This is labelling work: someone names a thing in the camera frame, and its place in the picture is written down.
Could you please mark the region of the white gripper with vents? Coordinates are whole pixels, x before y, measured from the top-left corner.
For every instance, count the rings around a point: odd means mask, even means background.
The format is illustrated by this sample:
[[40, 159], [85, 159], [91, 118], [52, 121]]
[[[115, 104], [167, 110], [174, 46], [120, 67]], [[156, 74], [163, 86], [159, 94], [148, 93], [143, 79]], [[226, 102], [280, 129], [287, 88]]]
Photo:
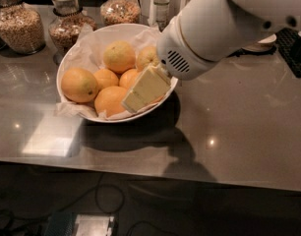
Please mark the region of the white gripper with vents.
[[[193, 80], [213, 68], [222, 58], [219, 41], [221, 11], [216, 8], [184, 8], [157, 41], [157, 56], [167, 71], [180, 80]], [[136, 113], [164, 96], [171, 79], [163, 68], [148, 66], [122, 100]]]

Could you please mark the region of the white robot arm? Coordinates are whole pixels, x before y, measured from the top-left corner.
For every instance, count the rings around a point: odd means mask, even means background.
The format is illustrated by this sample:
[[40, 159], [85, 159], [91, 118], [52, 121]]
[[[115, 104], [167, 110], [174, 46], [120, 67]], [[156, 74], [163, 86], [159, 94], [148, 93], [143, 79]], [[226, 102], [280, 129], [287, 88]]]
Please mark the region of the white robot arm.
[[284, 28], [301, 31], [301, 0], [190, 0], [156, 43], [160, 65], [138, 76], [122, 105], [138, 112], [170, 90], [170, 77], [193, 80]]

